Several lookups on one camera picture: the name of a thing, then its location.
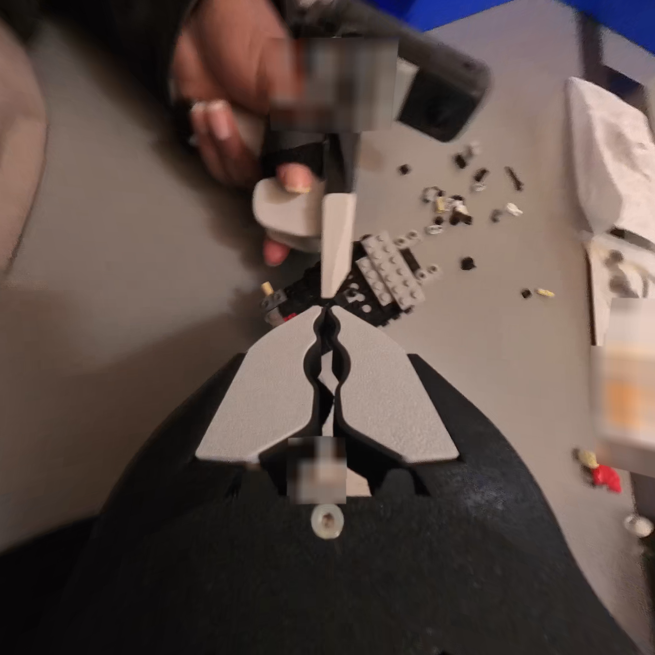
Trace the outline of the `person's left hand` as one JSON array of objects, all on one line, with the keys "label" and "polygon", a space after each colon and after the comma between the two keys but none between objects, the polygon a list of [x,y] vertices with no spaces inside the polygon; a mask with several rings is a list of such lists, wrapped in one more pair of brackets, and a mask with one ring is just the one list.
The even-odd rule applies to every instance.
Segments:
[{"label": "person's left hand", "polygon": [[220,184],[246,190],[260,178],[234,110],[266,116],[268,93],[286,76],[266,51],[289,36],[271,1],[199,1],[181,29],[172,82],[179,99],[191,104],[194,145]]}]

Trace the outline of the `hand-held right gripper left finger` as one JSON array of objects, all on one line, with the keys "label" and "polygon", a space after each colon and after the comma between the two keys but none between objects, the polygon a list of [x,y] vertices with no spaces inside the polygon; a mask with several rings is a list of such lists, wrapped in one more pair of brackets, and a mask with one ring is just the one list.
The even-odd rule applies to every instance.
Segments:
[{"label": "hand-held right gripper left finger", "polygon": [[334,396],[323,381],[326,309],[275,327],[244,355],[195,451],[198,460],[258,465],[288,490],[289,439],[320,436]]}]

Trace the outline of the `person's taupe sweatshirt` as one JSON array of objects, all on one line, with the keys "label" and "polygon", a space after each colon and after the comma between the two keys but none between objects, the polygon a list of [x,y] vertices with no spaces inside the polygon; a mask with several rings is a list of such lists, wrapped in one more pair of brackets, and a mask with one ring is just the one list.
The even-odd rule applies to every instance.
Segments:
[{"label": "person's taupe sweatshirt", "polygon": [[9,270],[39,188],[47,114],[31,60],[1,21],[1,276]]}]

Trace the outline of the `white printed paper bag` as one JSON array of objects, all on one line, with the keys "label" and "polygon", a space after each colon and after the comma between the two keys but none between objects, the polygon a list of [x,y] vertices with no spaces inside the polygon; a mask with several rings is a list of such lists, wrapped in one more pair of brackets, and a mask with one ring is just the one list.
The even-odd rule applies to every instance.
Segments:
[{"label": "white printed paper bag", "polygon": [[593,234],[618,228],[654,243],[654,140],[646,115],[601,86],[566,83],[580,207]]}]

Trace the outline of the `black toy brick car chassis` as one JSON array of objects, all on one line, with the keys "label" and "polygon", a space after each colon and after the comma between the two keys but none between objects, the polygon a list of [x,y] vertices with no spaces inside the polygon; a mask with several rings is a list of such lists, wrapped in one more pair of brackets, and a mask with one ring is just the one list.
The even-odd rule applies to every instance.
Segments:
[{"label": "black toy brick car chassis", "polygon": [[321,306],[341,307],[376,328],[387,326],[424,302],[424,286],[440,275],[439,266],[422,266],[415,257],[411,247],[421,240],[410,231],[396,238],[367,234],[353,242],[350,270],[331,298],[321,296],[321,263],[279,290],[266,283],[259,305],[265,321],[276,327]]}]

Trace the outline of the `red toy minifigure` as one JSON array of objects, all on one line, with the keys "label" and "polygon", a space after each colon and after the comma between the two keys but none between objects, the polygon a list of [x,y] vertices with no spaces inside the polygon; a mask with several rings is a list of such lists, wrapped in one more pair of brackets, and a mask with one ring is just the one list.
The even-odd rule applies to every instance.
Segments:
[{"label": "red toy minifigure", "polygon": [[576,449],[574,457],[594,487],[603,487],[611,493],[621,494],[622,484],[618,472],[599,463],[596,454],[587,449]]}]

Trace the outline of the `grey desk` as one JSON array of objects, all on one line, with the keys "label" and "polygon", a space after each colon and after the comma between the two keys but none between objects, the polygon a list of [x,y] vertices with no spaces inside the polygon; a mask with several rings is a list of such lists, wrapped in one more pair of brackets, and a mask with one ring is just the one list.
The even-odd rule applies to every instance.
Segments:
[{"label": "grey desk", "polygon": [[[471,197],[473,225],[417,248],[442,275],[387,333],[512,443],[589,583],[651,653],[639,543],[622,525],[629,477],[621,495],[594,489],[571,457],[594,445],[565,96],[580,74],[576,31],[572,10],[553,1],[515,1],[438,29],[487,62],[491,93],[456,143],[403,125],[362,140],[372,169],[359,177],[358,233],[420,230],[430,217],[423,188],[464,194],[470,177],[451,155],[481,144],[474,167],[490,176]],[[264,334],[260,283],[287,284],[307,266],[300,257],[262,266],[248,198],[176,148],[157,106],[87,41],[46,24],[32,58],[50,128],[37,201],[1,285],[2,550],[95,514],[164,418]],[[509,202],[523,214],[508,214]],[[496,208],[504,214],[492,223]],[[477,267],[461,270],[464,257]]]}]

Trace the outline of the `person's left forearm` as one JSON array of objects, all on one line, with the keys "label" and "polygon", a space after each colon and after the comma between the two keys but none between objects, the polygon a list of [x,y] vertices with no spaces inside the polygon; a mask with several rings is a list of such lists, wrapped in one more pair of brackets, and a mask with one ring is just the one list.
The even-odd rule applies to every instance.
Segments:
[{"label": "person's left forearm", "polygon": [[198,1],[37,1],[38,13],[70,19],[119,56],[161,102],[170,103],[172,62]]}]

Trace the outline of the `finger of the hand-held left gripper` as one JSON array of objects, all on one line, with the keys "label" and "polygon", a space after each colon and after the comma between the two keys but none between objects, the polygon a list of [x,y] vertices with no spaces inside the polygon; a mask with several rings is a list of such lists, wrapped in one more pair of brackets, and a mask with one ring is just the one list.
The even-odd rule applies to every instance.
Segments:
[{"label": "finger of the hand-held left gripper", "polygon": [[356,193],[329,193],[322,200],[322,298],[332,299],[352,268]]}]

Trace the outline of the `person's black trousers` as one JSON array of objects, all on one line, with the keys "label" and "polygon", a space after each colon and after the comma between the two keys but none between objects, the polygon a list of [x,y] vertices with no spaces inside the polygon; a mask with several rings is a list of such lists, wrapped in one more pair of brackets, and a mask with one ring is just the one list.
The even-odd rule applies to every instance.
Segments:
[{"label": "person's black trousers", "polygon": [[1,554],[1,653],[25,654],[62,591],[96,524],[86,518]]}]

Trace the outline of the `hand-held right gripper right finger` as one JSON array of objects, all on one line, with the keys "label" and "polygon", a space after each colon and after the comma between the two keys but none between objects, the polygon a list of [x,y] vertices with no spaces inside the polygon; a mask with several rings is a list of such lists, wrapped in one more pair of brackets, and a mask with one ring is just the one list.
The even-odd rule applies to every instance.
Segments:
[{"label": "hand-held right gripper right finger", "polygon": [[409,355],[383,331],[342,307],[326,312],[337,380],[333,435],[371,494],[389,471],[456,461],[459,450]]}]

